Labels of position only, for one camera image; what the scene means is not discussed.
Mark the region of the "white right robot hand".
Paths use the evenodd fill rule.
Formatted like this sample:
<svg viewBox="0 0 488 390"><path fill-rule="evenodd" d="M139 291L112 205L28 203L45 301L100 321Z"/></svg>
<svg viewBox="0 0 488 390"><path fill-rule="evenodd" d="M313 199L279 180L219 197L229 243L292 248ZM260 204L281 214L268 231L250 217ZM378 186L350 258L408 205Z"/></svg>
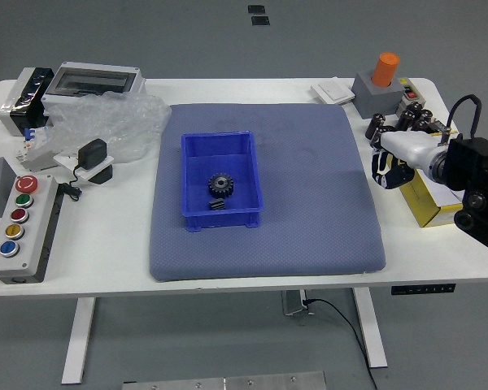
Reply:
<svg viewBox="0 0 488 390"><path fill-rule="evenodd" d="M433 182L443 184L448 137L379 128L370 141L373 179L384 189L395 189L412 181L418 169Z"/></svg>

